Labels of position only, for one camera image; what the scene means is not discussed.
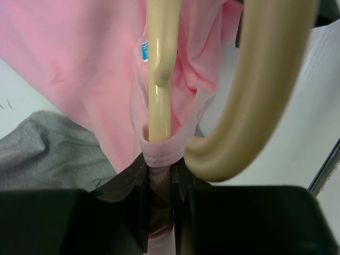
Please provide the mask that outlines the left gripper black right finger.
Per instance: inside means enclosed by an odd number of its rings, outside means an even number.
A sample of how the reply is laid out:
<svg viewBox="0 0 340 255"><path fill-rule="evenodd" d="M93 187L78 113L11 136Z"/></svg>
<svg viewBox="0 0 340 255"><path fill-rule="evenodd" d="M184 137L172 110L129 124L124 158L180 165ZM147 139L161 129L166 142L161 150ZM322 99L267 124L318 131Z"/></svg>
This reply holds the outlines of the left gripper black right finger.
<svg viewBox="0 0 340 255"><path fill-rule="evenodd" d="M287 185L213 186L172 166L177 254L339 254L316 198Z"/></svg>

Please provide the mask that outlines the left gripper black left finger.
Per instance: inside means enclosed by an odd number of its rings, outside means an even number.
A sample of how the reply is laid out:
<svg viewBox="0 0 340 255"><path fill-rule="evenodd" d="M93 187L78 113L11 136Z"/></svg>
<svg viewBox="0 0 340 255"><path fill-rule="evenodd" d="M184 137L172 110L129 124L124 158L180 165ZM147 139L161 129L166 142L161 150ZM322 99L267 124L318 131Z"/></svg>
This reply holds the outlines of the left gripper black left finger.
<svg viewBox="0 0 340 255"><path fill-rule="evenodd" d="M99 188L1 192L1 254L143 254L149 177L143 156Z"/></svg>

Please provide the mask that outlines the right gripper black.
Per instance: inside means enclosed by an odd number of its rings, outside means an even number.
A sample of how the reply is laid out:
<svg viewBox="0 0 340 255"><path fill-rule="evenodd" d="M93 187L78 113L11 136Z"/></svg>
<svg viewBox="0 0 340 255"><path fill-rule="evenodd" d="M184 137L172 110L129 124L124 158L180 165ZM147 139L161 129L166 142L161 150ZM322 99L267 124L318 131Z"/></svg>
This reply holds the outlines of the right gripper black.
<svg viewBox="0 0 340 255"><path fill-rule="evenodd" d="M339 19L339 1L239 1L239 48L304 48L311 28Z"/></svg>

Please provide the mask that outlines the pink t shirt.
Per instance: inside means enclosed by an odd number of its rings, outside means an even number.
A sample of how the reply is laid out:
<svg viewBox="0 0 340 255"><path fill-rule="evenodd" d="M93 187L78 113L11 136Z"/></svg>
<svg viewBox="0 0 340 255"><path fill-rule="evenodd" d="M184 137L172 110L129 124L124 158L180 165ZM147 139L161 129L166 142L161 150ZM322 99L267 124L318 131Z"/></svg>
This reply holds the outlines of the pink t shirt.
<svg viewBox="0 0 340 255"><path fill-rule="evenodd" d="M72 121L93 132L117 172L139 154L157 206L149 254L175 254L170 166L183 157L218 89L237 1L183 1L171 77L171 138L148 140L146 1L1 1L1 58Z"/></svg>

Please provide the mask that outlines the beige plastic hanger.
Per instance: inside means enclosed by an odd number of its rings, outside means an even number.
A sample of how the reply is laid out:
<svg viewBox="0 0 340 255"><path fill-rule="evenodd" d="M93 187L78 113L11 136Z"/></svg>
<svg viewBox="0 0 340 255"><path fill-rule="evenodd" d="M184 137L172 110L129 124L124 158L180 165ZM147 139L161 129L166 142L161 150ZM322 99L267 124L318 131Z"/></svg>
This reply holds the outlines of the beige plastic hanger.
<svg viewBox="0 0 340 255"><path fill-rule="evenodd" d="M181 1L148 2L148 138L151 142L170 137L169 80L176 60L181 5ZM208 137L192 138L186 144L184 160L193 175L208 182L226 181L253 162L281 119L306 46L240 46L231 92L218 124Z"/></svg>

